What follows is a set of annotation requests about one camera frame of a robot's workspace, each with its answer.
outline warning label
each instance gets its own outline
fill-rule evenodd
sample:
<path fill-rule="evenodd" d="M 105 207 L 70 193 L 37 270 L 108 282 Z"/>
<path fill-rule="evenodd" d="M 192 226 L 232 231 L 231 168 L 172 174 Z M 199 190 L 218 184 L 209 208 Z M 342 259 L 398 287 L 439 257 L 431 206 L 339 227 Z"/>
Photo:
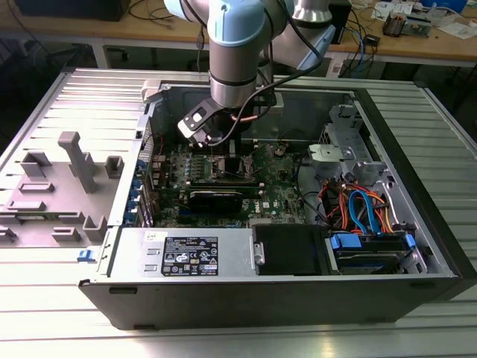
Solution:
<path fill-rule="evenodd" d="M 217 237 L 166 237 L 162 259 L 164 276 L 216 276 Z"/>

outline side panel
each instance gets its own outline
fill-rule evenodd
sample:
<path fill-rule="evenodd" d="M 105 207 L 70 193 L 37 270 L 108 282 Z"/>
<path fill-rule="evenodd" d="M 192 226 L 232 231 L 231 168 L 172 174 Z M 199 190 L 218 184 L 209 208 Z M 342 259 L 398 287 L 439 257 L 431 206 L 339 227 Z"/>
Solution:
<path fill-rule="evenodd" d="M 436 207 L 431 196 L 424 187 L 417 173 L 409 163 L 401 146 L 388 127 L 378 107 L 374 104 L 366 90 L 356 90 L 356 95 L 370 122 L 370 131 L 382 144 L 385 155 L 394 166 L 402 180 L 417 211 L 423 218 L 432 238 L 452 271 L 460 276 L 461 281 L 452 291 L 442 294 L 439 299 L 449 300 L 477 283 L 477 272 L 473 268 L 464 250 L 462 250 L 454 234 Z"/>
<path fill-rule="evenodd" d="M 99 285 L 81 291 L 122 330 L 392 322 L 455 279 Z"/>

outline computer case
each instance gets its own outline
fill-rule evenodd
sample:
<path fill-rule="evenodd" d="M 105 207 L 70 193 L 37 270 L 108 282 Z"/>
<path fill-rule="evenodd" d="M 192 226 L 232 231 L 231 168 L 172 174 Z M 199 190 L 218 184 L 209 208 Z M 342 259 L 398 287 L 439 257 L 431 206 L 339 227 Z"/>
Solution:
<path fill-rule="evenodd" d="M 25 16 L 67 17 L 119 21 L 130 0 L 16 0 Z"/>

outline cable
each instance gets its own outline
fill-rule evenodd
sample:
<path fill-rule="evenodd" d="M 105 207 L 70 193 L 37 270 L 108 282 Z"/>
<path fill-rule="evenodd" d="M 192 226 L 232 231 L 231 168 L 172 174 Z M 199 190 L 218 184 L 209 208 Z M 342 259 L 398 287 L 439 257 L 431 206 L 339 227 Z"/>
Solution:
<path fill-rule="evenodd" d="M 356 12 L 355 12 L 353 9 L 351 9 L 351 12 L 353 13 L 353 15 L 354 15 L 356 21 L 353 21 L 353 20 L 351 20 L 351 19 L 348 19 L 347 21 L 348 21 L 348 22 L 351 22 L 352 24 L 355 24 L 355 25 L 358 26 L 359 35 L 360 35 L 360 37 L 361 37 L 360 40 L 363 40 L 363 39 L 366 38 L 366 36 L 367 36 L 366 28 L 364 28 L 364 27 L 361 25 L 361 23 L 359 22 L 359 18 L 358 18 L 358 15 L 356 14 Z M 349 28 L 349 29 L 348 29 L 348 31 L 352 31 L 352 30 L 356 31 L 355 28 Z M 364 43 L 364 40 L 361 41 L 361 44 L 362 44 L 362 48 L 361 48 L 361 49 L 362 49 L 362 51 L 365 53 L 365 52 L 366 52 L 366 44 Z M 354 70 L 356 70 L 356 68 L 358 68 L 358 66 L 360 65 L 360 63 L 359 63 L 358 65 L 356 65 L 353 69 L 351 69 L 351 66 L 353 65 L 353 62 L 354 62 L 354 60 L 356 59 L 356 56 L 358 56 L 359 50 L 360 50 L 360 48 L 358 47 L 358 48 L 356 49 L 356 52 L 355 52 L 353 58 L 351 59 L 351 61 L 350 61 L 350 62 L 347 64 L 347 66 L 344 68 L 344 71 L 339 75 L 339 78 L 342 78 L 342 77 L 346 74 L 346 72 L 348 72 L 348 71 L 349 71 L 349 73 L 350 73 L 350 75 L 351 75 L 351 73 L 352 73 Z"/>
<path fill-rule="evenodd" d="M 205 45 L 205 36 L 203 35 L 203 26 L 200 27 L 199 34 L 197 35 L 197 71 L 202 72 L 200 70 L 200 55 L 202 54 L 203 47 Z"/>
<path fill-rule="evenodd" d="M 139 15 L 136 15 L 135 13 L 133 13 L 133 9 L 138 5 L 138 4 L 141 4 L 145 2 L 146 3 L 146 8 L 148 9 L 148 17 L 143 17 L 143 16 L 139 16 Z M 169 25 L 169 24 L 163 24 L 161 22 L 156 22 L 156 21 L 171 21 L 170 18 L 171 17 L 174 17 L 173 15 L 167 15 L 167 16 L 162 16 L 162 17 L 157 17 L 154 15 L 154 13 L 156 11 L 159 11 L 159 10 L 164 10 L 165 7 L 157 7 L 156 9 L 153 9 L 153 10 L 149 10 L 149 1 L 148 0 L 138 0 L 136 1 L 134 4 L 132 4 L 131 6 L 129 6 L 129 8 L 127 9 L 127 13 L 129 13 L 132 17 L 134 17 L 135 19 L 139 19 L 139 20 L 146 20 L 146 21 L 151 21 L 153 24 L 155 25 L 158 25 L 158 26 L 164 26 L 165 28 L 167 28 L 168 30 L 172 30 L 174 27 L 172 25 Z"/>
<path fill-rule="evenodd" d="M 262 81 L 265 83 L 265 85 L 270 84 L 270 82 L 268 82 L 267 77 L 265 76 L 265 74 L 262 72 L 261 69 L 257 69 L 256 71 L 257 71 L 257 73 L 259 74 L 259 76 L 260 76 L 260 78 L 262 79 Z"/>
<path fill-rule="evenodd" d="M 278 140 L 279 141 L 282 141 L 283 140 L 283 137 L 290 133 L 290 132 L 297 132 L 297 133 L 300 133 L 303 135 L 303 138 L 305 138 L 306 140 L 308 140 L 308 134 L 305 133 L 305 131 L 302 131 L 301 129 L 299 128 L 289 128 L 287 129 L 286 131 L 283 131 L 279 136 L 278 136 Z"/>
<path fill-rule="evenodd" d="M 207 28 L 207 24 L 200 18 L 200 16 L 195 12 L 194 8 L 190 5 L 189 0 L 183 0 L 184 4 L 186 4 L 189 11 L 194 15 L 197 21 L 202 25 L 202 27 Z"/>
<path fill-rule="evenodd" d="M 367 0 L 350 0 L 351 7 L 356 10 L 366 10 L 368 8 Z"/>
<path fill-rule="evenodd" d="M 7 0 L 7 6 L 8 6 L 8 10 L 10 10 L 10 13 L 12 14 L 13 18 L 15 19 L 15 21 L 18 23 L 18 25 L 20 25 L 20 27 L 28 34 L 30 35 L 30 37 L 36 42 L 38 43 L 38 45 L 40 45 L 40 47 L 43 49 L 43 51 L 53 60 L 53 62 L 55 62 L 59 67 L 61 67 L 60 63 L 58 61 L 56 61 L 56 59 L 51 56 L 51 53 L 50 51 L 48 51 L 46 49 L 46 47 L 35 37 L 35 35 L 33 35 L 27 28 L 25 25 L 23 25 L 23 23 L 20 21 L 20 19 L 18 18 L 18 16 L 15 14 L 15 11 L 13 11 L 13 8 L 12 8 L 12 5 L 10 3 L 10 0 Z"/>
<path fill-rule="evenodd" d="M 325 217 L 323 216 L 322 213 L 320 213 L 318 210 L 316 210 L 316 208 L 311 205 L 304 197 L 304 195 L 302 194 L 301 190 L 300 190 L 300 185 L 298 183 L 298 180 L 299 180 L 299 173 L 300 173 L 300 168 L 301 168 L 301 165 L 303 164 L 303 159 L 305 159 L 305 156 L 308 154 L 308 151 L 305 151 L 303 152 L 303 155 L 301 156 L 300 158 L 300 162 L 298 163 L 298 167 L 297 167 L 297 173 L 296 173 L 296 176 L 297 176 L 297 179 L 295 181 L 295 188 L 297 189 L 297 192 L 298 192 L 298 196 L 301 198 L 301 200 L 303 200 L 303 203 L 309 207 L 314 213 L 316 213 L 316 215 L 318 215 L 318 217 L 323 220 L 324 222 L 325 221 Z"/>
<path fill-rule="evenodd" d="M 315 54 L 315 56 L 317 57 L 318 61 L 316 62 L 316 64 L 312 67 L 310 67 L 309 69 L 305 69 L 303 71 L 299 71 L 291 76 L 288 76 L 287 78 L 283 78 L 282 80 L 280 81 L 277 81 L 277 82 L 273 82 L 272 84 L 269 84 L 267 86 L 264 86 L 262 87 L 261 89 L 258 89 L 257 91 L 255 91 L 249 98 L 247 98 L 247 100 L 245 101 L 245 103 L 242 105 L 241 109 L 240 109 L 240 112 L 238 112 L 238 115 L 237 115 L 237 120 L 235 121 L 235 123 L 232 125 L 232 127 L 230 128 L 230 131 L 229 133 L 227 133 L 224 138 L 222 138 L 221 140 L 219 140 L 218 142 L 215 142 L 215 143 L 210 143 L 209 146 L 212 146 L 212 147 L 216 147 L 224 142 L 226 142 L 233 134 L 233 132 L 235 131 L 235 129 L 237 128 L 237 126 L 239 125 L 240 121 L 241 121 L 241 118 L 244 114 L 244 111 L 245 111 L 245 108 L 246 106 L 255 98 L 257 97 L 259 94 L 267 91 L 267 90 L 271 90 L 275 87 L 278 87 L 282 84 L 286 84 L 287 82 L 290 82 L 292 80 L 295 80 L 299 77 L 302 77 L 304 75 L 307 75 L 311 72 L 313 72 L 314 70 L 316 70 L 320 65 L 321 63 L 323 62 L 323 57 L 320 55 L 320 53 L 318 52 L 318 50 L 303 36 L 303 34 L 300 32 L 300 30 L 298 29 L 298 27 L 294 24 L 293 22 L 293 19 L 291 18 L 290 14 L 288 13 L 288 11 L 286 10 L 286 6 L 282 3 L 282 0 L 278 0 L 279 2 L 279 5 L 280 7 L 282 8 L 283 10 L 283 13 L 286 15 L 287 17 L 287 20 L 288 22 L 290 23 L 290 26 L 293 28 L 293 30 L 295 31 L 295 33 L 297 34 L 297 36 L 308 46 L 308 48 Z"/>
<path fill-rule="evenodd" d="M 358 33 L 358 31 L 354 30 L 354 29 L 350 29 L 350 28 L 345 28 L 345 30 L 348 30 L 348 31 L 352 31 L 356 36 L 359 37 L 359 41 L 361 43 L 361 56 L 359 58 L 359 62 L 358 62 L 358 65 L 356 68 L 358 68 L 358 73 L 360 73 L 362 71 L 362 64 L 363 64 L 363 59 L 364 59 L 364 41 L 363 41 L 363 37 L 361 36 L 361 34 Z"/>

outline metal bracket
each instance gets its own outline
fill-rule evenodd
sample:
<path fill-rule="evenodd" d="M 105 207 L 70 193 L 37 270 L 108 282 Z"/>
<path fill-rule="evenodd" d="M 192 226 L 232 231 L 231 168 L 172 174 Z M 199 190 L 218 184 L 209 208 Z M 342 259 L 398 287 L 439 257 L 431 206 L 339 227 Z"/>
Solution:
<path fill-rule="evenodd" d="M 151 103 L 160 99 L 161 80 L 146 80 L 141 88 L 142 102 Z"/>

